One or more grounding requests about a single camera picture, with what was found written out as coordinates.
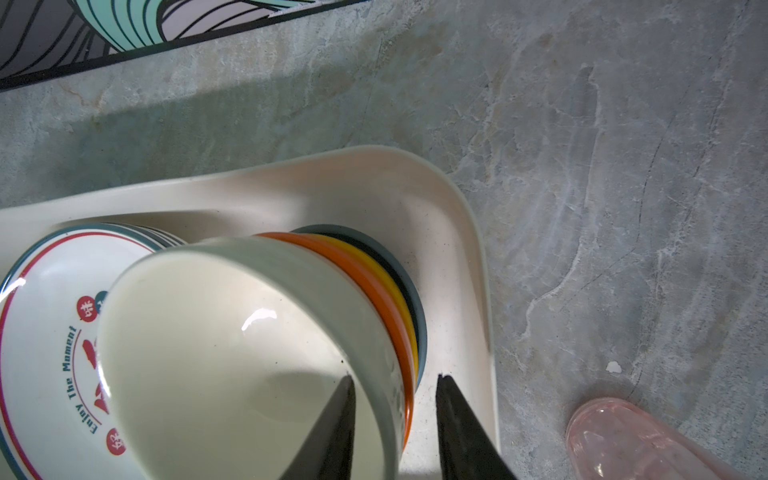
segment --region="chinese character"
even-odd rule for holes
[[[107,448],[112,455],[122,455],[125,452],[125,443],[117,429],[112,429],[107,434]]]
[[[80,320],[84,322],[93,322],[96,320],[96,300],[93,300],[89,296],[81,296],[78,300],[78,316]]]

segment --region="marble countertop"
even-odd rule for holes
[[[768,2],[372,0],[0,94],[0,207],[403,148],[478,217],[520,478],[596,396],[768,478],[767,131]]]

